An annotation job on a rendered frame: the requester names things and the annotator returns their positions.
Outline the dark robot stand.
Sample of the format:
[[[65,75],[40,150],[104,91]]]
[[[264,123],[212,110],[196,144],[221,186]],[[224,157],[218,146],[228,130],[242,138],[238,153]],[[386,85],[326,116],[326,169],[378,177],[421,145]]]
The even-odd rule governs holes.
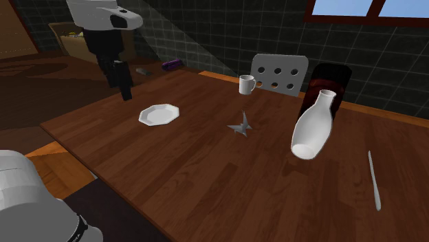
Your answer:
[[[102,231],[103,242],[171,242],[101,179],[64,198],[64,202]]]

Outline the brown cardboard box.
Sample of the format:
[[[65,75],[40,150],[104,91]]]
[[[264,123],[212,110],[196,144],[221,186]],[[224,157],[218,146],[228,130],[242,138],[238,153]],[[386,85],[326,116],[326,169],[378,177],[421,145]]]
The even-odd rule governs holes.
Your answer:
[[[76,26],[74,22],[49,23],[48,25],[55,34],[60,48],[65,55],[73,56],[95,64],[98,63],[96,56],[88,50],[85,39],[82,36],[69,36],[70,32],[74,32],[76,34],[80,34],[82,32],[81,28]],[[124,51],[119,55],[120,60],[130,61],[136,58],[137,54],[135,52],[133,31],[123,30],[122,42],[124,44]]]

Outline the brown wooden table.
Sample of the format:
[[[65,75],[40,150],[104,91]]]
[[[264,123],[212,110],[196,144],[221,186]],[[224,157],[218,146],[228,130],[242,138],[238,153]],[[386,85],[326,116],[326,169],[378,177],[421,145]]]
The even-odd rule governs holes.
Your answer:
[[[161,104],[179,117],[138,121]],[[177,70],[42,127],[175,242],[429,242],[429,129],[340,109],[305,161],[291,151],[300,106]],[[246,137],[228,127],[242,111]]]

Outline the red framed window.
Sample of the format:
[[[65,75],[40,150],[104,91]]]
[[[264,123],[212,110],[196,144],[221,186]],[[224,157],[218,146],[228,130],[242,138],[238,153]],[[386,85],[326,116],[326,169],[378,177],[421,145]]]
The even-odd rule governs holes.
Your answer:
[[[386,0],[371,0],[365,16],[336,16],[313,14],[316,0],[308,0],[303,22],[349,25],[380,25],[410,28],[429,28],[429,18],[380,16]]]

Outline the dark red black jar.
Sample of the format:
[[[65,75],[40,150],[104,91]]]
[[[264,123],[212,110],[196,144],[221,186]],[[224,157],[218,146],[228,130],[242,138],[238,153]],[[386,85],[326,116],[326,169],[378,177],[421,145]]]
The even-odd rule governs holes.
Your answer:
[[[336,93],[331,104],[332,118],[335,119],[336,112],[342,102],[351,74],[351,68],[346,65],[331,63],[318,64],[312,72],[298,118],[315,103],[320,90],[326,89]]]

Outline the white vase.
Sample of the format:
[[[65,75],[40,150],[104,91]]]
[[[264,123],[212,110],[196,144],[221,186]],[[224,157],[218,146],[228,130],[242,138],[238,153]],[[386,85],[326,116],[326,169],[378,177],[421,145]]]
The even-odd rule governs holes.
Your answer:
[[[312,160],[329,139],[333,118],[331,104],[336,93],[320,90],[315,103],[298,119],[291,140],[292,153],[302,160]]]

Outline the white mug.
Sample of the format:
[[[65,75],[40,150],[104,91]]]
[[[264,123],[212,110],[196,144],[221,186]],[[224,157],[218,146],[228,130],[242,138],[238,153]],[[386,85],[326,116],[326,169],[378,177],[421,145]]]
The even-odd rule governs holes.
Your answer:
[[[256,86],[256,81],[251,75],[239,76],[239,93],[242,95],[250,95]]]

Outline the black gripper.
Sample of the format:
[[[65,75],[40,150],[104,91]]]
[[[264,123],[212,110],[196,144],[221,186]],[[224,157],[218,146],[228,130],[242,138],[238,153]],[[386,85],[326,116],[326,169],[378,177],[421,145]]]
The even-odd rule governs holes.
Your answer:
[[[107,79],[110,88],[116,87],[116,81],[120,89],[123,101],[132,99],[132,77],[127,62],[123,62],[120,54],[124,51],[122,33],[120,30],[86,30],[83,36],[88,50],[96,56],[98,65]],[[112,76],[111,61],[113,62],[114,76]]]

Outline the purple box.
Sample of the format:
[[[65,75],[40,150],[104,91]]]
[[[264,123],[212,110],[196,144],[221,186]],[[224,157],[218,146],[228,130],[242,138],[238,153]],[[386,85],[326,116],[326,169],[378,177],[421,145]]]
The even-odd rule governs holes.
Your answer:
[[[180,67],[182,65],[183,65],[183,61],[181,59],[175,59],[175,60],[171,60],[171,61],[163,63],[162,69],[167,72],[167,71],[170,71],[170,70],[175,69],[177,67]]]

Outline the grey paper crane figure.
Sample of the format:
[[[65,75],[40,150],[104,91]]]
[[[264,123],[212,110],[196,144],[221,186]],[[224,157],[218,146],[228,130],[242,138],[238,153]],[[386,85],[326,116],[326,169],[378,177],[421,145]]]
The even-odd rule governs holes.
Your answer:
[[[252,130],[253,128],[248,124],[248,119],[246,117],[245,112],[242,111],[242,113],[243,113],[243,122],[238,125],[228,125],[228,127],[233,129],[235,133],[241,133],[246,137],[247,136],[246,131],[248,129]]]

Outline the grey knife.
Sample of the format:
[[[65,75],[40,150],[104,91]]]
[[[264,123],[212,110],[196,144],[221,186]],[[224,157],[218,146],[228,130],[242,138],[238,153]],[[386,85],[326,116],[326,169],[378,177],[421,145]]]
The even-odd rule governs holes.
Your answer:
[[[372,183],[373,183],[373,194],[374,194],[374,200],[375,200],[375,208],[377,211],[380,211],[382,209],[382,205],[381,205],[380,193],[379,193],[379,190],[377,187],[375,171],[373,168],[373,159],[372,159],[370,151],[368,151],[368,162],[369,162],[369,166],[370,166],[371,179],[372,179]]]

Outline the white octagonal plate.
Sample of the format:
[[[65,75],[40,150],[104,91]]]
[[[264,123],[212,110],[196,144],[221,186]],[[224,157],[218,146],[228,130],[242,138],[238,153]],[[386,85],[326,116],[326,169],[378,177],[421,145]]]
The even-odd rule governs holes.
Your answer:
[[[168,124],[178,117],[178,107],[171,104],[155,104],[141,111],[138,121],[151,127]]]

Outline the grey chair with holes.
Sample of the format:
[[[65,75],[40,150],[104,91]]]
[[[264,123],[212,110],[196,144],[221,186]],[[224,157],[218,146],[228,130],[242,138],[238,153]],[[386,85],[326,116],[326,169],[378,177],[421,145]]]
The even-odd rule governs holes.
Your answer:
[[[297,97],[308,65],[306,56],[256,54],[250,75],[256,81],[256,88]]]

